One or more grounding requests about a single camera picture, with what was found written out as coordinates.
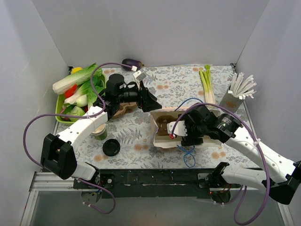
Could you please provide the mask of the cardboard cup carrier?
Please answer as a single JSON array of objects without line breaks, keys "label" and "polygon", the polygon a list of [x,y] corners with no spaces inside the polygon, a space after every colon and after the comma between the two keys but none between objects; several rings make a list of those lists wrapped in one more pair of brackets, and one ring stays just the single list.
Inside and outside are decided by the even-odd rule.
[{"label": "cardboard cup carrier", "polygon": [[167,132],[167,124],[170,122],[176,122],[176,118],[171,115],[162,115],[156,119],[156,124],[158,126],[157,135],[158,136],[169,136]]},{"label": "cardboard cup carrier", "polygon": [[119,118],[126,113],[131,113],[134,109],[137,108],[136,102],[131,103],[121,103],[119,105],[119,110],[113,115],[113,119]]}]

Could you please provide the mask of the checkered paper takeout bag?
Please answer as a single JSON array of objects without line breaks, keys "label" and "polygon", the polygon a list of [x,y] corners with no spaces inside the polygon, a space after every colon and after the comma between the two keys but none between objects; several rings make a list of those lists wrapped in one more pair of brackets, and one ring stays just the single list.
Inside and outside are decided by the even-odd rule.
[{"label": "checkered paper takeout bag", "polygon": [[171,149],[171,148],[180,149],[181,154],[183,156],[183,162],[188,168],[194,168],[196,166],[196,159],[195,159],[196,151],[198,151],[200,148],[221,147],[222,143],[218,140],[213,140],[208,136],[204,136],[203,144],[183,147],[181,145],[181,141],[182,141],[181,136],[177,136],[176,138],[171,139],[169,136],[157,135],[158,126],[156,124],[156,119],[162,115],[171,115],[177,120],[178,116],[187,109],[184,106],[184,104],[191,100],[195,100],[198,103],[202,102],[202,100],[192,97],[183,101],[178,107],[163,107],[161,109],[151,111],[150,113],[151,131],[154,133],[153,145],[155,147],[159,147],[164,150]]}]

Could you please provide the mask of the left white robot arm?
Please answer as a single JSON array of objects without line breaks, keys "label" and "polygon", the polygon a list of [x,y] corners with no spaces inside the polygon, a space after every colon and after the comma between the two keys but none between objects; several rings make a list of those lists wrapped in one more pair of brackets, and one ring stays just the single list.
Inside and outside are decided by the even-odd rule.
[{"label": "left white robot arm", "polygon": [[110,120],[121,103],[135,102],[144,112],[162,107],[143,84],[146,73],[139,70],[133,77],[133,82],[125,84],[123,75],[111,75],[102,91],[104,96],[97,98],[83,119],[77,120],[58,135],[48,134],[43,141],[41,165],[61,179],[81,178],[89,188],[96,188],[100,177],[95,173],[95,167],[76,160],[74,152],[78,146],[98,127]]}]

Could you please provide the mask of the napa cabbage toy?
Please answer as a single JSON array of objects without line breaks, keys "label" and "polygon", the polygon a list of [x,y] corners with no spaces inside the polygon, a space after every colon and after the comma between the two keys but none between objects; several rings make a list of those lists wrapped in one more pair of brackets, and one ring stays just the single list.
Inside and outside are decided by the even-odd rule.
[{"label": "napa cabbage toy", "polygon": [[[100,86],[95,86],[95,89],[97,91],[97,93],[99,94],[104,87],[100,87]],[[88,109],[90,109],[90,107],[93,105],[93,103],[97,100],[97,94],[94,92],[94,90],[92,88],[89,88],[87,91],[87,105],[88,105]]]}]

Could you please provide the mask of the purple eggplant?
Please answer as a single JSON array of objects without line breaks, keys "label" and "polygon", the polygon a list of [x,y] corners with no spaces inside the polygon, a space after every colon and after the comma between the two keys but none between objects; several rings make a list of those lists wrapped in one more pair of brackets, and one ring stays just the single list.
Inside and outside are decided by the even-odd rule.
[{"label": "purple eggplant", "polygon": [[130,59],[130,58],[123,59],[122,64],[130,66],[130,68],[122,66],[122,68],[126,71],[131,71],[132,66],[137,67],[138,70],[144,67],[144,64],[141,61]]}]

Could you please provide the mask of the round green cabbage toy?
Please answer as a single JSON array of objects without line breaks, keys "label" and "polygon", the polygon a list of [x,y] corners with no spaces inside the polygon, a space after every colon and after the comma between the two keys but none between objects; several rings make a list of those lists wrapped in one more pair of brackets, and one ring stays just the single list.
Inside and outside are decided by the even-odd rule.
[{"label": "round green cabbage toy", "polygon": [[69,120],[72,122],[76,122],[78,118],[75,118],[75,116],[83,116],[85,114],[85,111],[78,106],[74,106],[73,109],[67,113],[69,115]]}]

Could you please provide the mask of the floral table mat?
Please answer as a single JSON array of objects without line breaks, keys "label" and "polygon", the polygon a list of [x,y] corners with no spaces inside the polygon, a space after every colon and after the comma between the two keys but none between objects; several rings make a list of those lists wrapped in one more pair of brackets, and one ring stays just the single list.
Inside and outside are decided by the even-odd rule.
[{"label": "floral table mat", "polygon": [[[200,65],[146,67],[145,86],[163,107],[191,106],[204,100],[199,76]],[[179,148],[162,149],[153,145],[151,117],[140,109],[110,120],[107,138],[120,143],[120,152],[113,157],[103,153],[104,142],[87,137],[76,150],[78,161],[88,162],[100,169],[184,169],[214,168],[220,162],[253,168],[255,164],[240,152],[226,145],[201,147],[186,155]]]}]

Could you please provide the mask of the red pepper toy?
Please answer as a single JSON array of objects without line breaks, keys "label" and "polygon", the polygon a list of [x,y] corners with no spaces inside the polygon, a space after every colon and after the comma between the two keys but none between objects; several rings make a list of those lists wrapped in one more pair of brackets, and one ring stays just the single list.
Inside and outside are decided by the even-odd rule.
[{"label": "red pepper toy", "polygon": [[65,98],[69,98],[74,95],[77,90],[77,84],[74,84],[69,90],[67,90],[64,94]]}]

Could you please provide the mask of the yellow pepper toy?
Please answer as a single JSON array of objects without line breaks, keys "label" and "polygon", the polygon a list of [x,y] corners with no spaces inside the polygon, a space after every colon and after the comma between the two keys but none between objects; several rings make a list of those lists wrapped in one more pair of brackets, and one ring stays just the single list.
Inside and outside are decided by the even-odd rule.
[{"label": "yellow pepper toy", "polygon": [[76,72],[78,72],[78,71],[80,71],[80,70],[82,70],[81,67],[75,67],[75,68],[72,68],[71,74],[76,73]]}]

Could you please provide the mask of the celery stalk toy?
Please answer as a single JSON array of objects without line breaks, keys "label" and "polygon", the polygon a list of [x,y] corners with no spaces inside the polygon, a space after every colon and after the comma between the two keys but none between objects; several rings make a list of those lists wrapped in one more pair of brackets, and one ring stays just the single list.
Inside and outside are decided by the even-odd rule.
[{"label": "celery stalk toy", "polygon": [[211,83],[211,70],[210,65],[205,65],[204,70],[199,70],[199,75],[204,88],[205,101],[207,103],[216,104],[216,99]]}]

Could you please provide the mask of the straw holder with straws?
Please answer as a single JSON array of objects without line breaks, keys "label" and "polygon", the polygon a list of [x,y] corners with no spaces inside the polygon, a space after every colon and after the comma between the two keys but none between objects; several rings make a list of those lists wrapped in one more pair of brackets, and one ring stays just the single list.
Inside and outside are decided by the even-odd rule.
[{"label": "straw holder with straws", "polygon": [[234,73],[220,106],[235,113],[247,97],[254,98],[256,85],[253,75],[245,78],[244,73]]}]

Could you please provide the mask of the long white cabbage toy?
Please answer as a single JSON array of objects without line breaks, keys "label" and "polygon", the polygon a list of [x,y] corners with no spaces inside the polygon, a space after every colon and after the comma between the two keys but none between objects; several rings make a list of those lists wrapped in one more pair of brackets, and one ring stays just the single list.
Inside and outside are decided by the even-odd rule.
[{"label": "long white cabbage toy", "polygon": [[70,90],[75,84],[77,86],[83,84],[87,80],[90,80],[92,72],[98,67],[96,63],[85,67],[75,73],[72,73],[60,81],[53,84],[53,91],[60,95]]}]

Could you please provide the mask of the black cup lid on mat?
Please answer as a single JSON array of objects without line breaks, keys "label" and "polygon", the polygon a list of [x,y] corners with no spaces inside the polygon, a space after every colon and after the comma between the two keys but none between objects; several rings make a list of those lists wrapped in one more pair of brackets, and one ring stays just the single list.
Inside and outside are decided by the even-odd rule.
[{"label": "black cup lid on mat", "polygon": [[120,143],[116,139],[109,139],[103,144],[103,153],[109,157],[113,157],[120,152]]}]

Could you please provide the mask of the green vegetable basket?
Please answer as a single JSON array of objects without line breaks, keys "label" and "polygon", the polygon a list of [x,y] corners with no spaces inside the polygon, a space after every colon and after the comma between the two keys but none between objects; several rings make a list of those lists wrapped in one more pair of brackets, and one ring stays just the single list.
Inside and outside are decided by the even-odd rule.
[{"label": "green vegetable basket", "polygon": [[[102,86],[102,87],[106,87],[106,81],[107,81],[107,78],[104,74],[102,74],[100,77],[99,77],[99,86]],[[63,109],[66,108],[66,106],[64,106],[64,101],[65,101],[65,94],[61,94],[58,96],[57,98],[57,102],[56,102],[56,109],[55,109],[55,113],[56,114],[61,114],[63,113]],[[66,124],[66,125],[72,125],[73,124],[73,121],[71,120],[65,120],[63,119],[61,116],[56,116],[55,117],[56,120],[59,122],[59,123],[62,123],[62,124]]]}]

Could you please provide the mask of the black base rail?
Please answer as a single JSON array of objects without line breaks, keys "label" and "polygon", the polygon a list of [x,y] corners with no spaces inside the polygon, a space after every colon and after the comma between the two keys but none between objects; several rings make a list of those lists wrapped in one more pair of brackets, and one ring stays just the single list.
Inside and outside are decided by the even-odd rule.
[{"label": "black base rail", "polygon": [[108,189],[116,198],[210,198],[201,180],[213,169],[101,169],[90,183]]}]

